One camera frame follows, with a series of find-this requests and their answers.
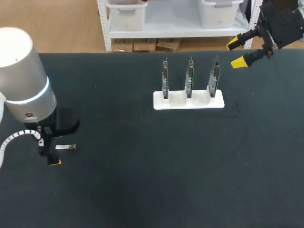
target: shelving unit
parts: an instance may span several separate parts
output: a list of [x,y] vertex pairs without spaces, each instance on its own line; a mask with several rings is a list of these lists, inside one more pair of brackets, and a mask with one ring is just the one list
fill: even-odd
[[[252,0],[251,19],[248,23],[245,12],[237,11],[234,25],[230,28],[203,28],[196,0],[149,0],[146,7],[145,29],[142,31],[118,31],[111,26],[106,14],[106,0],[97,0],[99,15],[107,51],[111,51],[112,38],[185,38],[227,37],[247,32],[257,22],[263,0]],[[249,40],[244,48],[250,48]]]

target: wooden floor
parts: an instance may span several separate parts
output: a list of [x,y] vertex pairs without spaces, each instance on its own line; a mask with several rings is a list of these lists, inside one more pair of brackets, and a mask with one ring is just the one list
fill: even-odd
[[[0,0],[0,27],[27,31],[38,52],[105,52],[97,0]],[[186,38],[179,51],[226,50],[231,38]],[[255,39],[252,48],[260,48]],[[289,48],[304,48],[298,41]]]

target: black table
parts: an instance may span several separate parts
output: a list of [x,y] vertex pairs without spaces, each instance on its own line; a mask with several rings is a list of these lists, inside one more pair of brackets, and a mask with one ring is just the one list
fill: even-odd
[[[304,51],[281,50],[251,68],[244,52],[42,54],[59,106],[81,117],[57,140],[76,152],[48,167],[29,136],[0,170],[1,228],[267,228],[304,224]],[[194,89],[221,64],[222,110],[153,109],[162,60],[170,90]],[[24,126],[5,110],[1,142]]]

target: white storage bin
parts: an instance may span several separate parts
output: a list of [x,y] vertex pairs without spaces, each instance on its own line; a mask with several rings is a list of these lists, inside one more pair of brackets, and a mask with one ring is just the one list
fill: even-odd
[[204,28],[231,27],[244,0],[199,0],[199,15]]
[[143,30],[147,5],[141,0],[109,0],[106,6],[111,12],[111,27],[117,31]]

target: white stand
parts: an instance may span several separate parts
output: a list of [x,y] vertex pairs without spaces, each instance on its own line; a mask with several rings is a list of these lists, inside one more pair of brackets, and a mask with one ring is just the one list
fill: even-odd
[[203,109],[223,108],[225,106],[222,91],[217,90],[214,98],[210,97],[207,90],[193,90],[192,98],[187,98],[186,91],[169,91],[169,99],[164,99],[162,91],[153,93],[155,110],[163,109]]

